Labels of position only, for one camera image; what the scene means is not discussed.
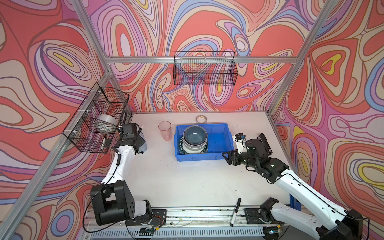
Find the white plate green lettered rim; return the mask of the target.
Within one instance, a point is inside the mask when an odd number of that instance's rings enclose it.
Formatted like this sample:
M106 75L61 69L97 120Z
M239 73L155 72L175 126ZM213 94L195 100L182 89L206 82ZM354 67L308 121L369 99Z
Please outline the white plate green lettered rim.
M184 150L183 149L183 142L187 142L184 138L184 136L181 136L178 142L178 150L182 155L191 155L191 154L206 154L208 152L209 148L209 143L208 143L208 148L204 149L203 151L189 151L189 150ZM208 142L208 138L206 137L202 143Z

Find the grey purple bowl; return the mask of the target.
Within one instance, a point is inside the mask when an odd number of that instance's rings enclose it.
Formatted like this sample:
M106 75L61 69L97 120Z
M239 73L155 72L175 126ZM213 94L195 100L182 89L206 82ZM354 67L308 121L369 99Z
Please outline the grey purple bowl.
M203 151L204 149L208 148L208 142L199 144L199 145L191 145L187 142L183 142L183 149L189 150L189 151Z

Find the dark blue ceramic bowl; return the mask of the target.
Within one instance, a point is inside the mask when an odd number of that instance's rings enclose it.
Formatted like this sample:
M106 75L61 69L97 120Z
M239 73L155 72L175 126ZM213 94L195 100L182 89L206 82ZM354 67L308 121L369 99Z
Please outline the dark blue ceramic bowl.
M198 125L189 126L183 132L184 141L191 146L204 145L208 140L207 131Z

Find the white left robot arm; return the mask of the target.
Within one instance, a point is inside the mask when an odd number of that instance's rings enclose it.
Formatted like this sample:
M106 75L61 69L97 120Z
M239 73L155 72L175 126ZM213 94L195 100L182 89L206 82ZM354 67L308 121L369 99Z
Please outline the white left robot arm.
M121 125L119 132L119 140L111 147L115 152L112 165L102 183L91 189L96 223L103 226L133 220L148 225L154 217L150 202L136 201L123 179L129 163L142 154L140 147L146 144L142 129L136 123L129 123Z

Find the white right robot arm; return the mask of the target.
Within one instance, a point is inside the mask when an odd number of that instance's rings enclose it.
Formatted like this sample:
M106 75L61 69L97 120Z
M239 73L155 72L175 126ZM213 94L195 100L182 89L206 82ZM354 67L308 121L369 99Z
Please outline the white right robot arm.
M272 158L272 149L264 135L247 140L245 135L233 137L237 149L223 153L229 165L244 165L269 184L288 192L311 213L290 208L275 198L268 198L259 208L257 217L265 224L283 222L316 240L361 240L363 217L356 210L346 210L321 195L300 179L283 161Z

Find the blue plastic bin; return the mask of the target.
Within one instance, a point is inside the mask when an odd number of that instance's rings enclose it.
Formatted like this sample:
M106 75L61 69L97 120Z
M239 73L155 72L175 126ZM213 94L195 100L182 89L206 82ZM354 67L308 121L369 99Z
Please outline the blue plastic bin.
M208 133L209 148L206 154L182 155L178 150L178 142L188 125L176 126L174 137L175 156L179 162L205 161L205 160L223 160L222 153L234 150L234 141L229 127L226 123L202 124Z

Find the black stapler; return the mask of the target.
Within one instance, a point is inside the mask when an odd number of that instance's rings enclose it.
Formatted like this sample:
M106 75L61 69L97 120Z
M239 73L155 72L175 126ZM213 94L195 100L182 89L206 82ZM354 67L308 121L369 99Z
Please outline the black stapler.
M259 135L258 139L263 143L263 145L264 145L264 147L265 147L265 149L266 149L267 154L268 154L269 156L271 156L272 153L273 153L273 151L272 151L271 146L270 146L269 143L268 143L268 140L267 140L266 136L265 136L263 133L261 133L261 134Z

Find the clear grey plastic cup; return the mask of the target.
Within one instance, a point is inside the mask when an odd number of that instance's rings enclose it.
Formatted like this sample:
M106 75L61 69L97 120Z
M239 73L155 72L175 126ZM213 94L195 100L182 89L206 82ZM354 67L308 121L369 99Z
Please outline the clear grey plastic cup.
M142 145L139 147L139 153L144 153L148 149L148 146L147 146L147 142L145 140L144 134L140 133L140 136L141 136Z

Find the marker in left basket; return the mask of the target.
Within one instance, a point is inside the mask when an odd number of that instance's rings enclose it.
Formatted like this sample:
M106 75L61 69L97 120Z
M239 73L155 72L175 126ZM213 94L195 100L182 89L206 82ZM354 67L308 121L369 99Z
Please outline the marker in left basket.
M104 134L104 136L103 136L103 140L102 140L102 143L101 143L101 146L100 146L100 151L103 151L103 150L104 150L106 140L107 140L107 134Z

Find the white tape roll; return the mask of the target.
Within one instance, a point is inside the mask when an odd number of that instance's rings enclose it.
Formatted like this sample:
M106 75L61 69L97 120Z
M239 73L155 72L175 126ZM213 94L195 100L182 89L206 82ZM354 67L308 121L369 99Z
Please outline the white tape roll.
M110 115L100 114L95 120L95 128L101 133L113 133L118 125L118 120Z

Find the pink translucent cup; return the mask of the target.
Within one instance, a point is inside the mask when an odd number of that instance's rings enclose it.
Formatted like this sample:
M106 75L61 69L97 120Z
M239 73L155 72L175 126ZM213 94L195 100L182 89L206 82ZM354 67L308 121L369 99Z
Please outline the pink translucent cup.
M165 141L170 141L172 139L172 124L169 121L160 122L158 128Z

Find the blue handheld device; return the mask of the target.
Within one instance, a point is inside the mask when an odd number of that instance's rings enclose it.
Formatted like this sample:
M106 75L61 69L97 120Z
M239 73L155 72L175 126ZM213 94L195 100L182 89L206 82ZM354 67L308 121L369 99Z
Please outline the blue handheld device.
M292 195L290 195L290 207L297 211L301 211L301 203Z

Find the black marker on rail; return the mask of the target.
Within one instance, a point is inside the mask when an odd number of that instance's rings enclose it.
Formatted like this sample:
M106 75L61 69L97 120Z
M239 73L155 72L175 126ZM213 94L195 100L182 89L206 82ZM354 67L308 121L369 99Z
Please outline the black marker on rail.
M232 217L231 217L231 220L230 220L230 226L231 226L231 227L233 227L234 224L235 224L236 217L237 217L237 214L238 214L240 205L241 205L241 201L242 201L242 199L241 199L241 198L238 198L237 203L236 203L236 205L235 205L234 212L233 212Z

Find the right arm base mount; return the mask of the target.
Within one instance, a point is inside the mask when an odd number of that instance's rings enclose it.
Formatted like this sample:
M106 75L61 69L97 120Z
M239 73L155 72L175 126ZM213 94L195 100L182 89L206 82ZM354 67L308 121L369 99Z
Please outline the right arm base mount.
M275 198L268 198L258 208L245 208L244 215L241 217L246 218L247 224L281 224L282 222L277 221L272 213L272 207L280 201Z

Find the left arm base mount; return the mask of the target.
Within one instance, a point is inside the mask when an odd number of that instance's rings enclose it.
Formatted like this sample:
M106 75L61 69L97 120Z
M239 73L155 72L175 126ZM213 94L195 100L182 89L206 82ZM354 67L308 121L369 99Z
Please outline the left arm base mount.
M160 227L166 223L167 210L166 209L154 209L151 214L146 214L144 216L136 217L131 220L127 220L126 224L128 226L143 226L145 228L149 227Z

